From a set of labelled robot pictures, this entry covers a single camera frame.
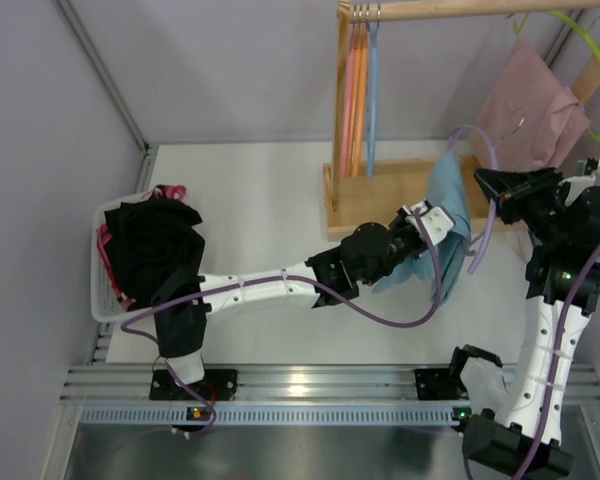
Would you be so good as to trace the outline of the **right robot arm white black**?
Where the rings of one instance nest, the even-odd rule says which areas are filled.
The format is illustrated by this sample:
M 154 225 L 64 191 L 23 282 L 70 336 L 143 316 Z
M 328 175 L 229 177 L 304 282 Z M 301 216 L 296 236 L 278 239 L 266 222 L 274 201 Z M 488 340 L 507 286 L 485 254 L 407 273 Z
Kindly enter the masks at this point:
M 472 415 L 462 455 L 513 479 L 561 479 L 573 457 L 561 447 L 564 392 L 575 350 L 600 295 L 600 186 L 569 196 L 554 168 L 474 177 L 505 224 L 522 221 L 537 245 L 526 265 L 526 323 L 513 381 L 497 356 L 467 348 L 459 368 Z

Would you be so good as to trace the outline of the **blue trousers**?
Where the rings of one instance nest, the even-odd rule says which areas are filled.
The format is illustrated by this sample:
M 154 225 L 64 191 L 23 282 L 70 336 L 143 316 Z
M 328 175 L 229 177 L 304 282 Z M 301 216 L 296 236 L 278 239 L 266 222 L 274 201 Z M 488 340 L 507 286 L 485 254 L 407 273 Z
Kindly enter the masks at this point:
M 471 240 L 468 202 L 460 169 L 459 156 L 446 152 L 434 165 L 428 185 L 426 199 L 434 207 L 442 207 L 451 215 L 454 227 L 437 246 L 441 269 L 440 303 L 450 297 L 464 263 L 466 244 Z M 421 280 L 435 281 L 434 265 L 429 252 L 417 258 L 409 258 L 398 265 L 391 275 L 380 280 L 374 293 L 380 293 L 405 283 L 412 276 Z M 436 283 L 433 283 L 431 299 L 435 299 Z

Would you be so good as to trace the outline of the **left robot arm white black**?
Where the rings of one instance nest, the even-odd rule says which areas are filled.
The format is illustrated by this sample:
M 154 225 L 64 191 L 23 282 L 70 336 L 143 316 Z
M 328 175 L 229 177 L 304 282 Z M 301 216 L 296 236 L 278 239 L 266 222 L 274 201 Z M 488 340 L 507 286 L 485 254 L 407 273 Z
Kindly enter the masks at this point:
M 424 201 L 401 207 L 387 226 L 364 223 L 338 246 L 278 270 L 202 275 L 200 262 L 193 260 L 176 269 L 151 298 L 159 354 L 178 385 L 195 385 L 205 378 L 202 346 L 212 316 L 349 303 L 360 286 L 374 285 L 405 261 L 433 252 L 448 231 L 446 215 Z

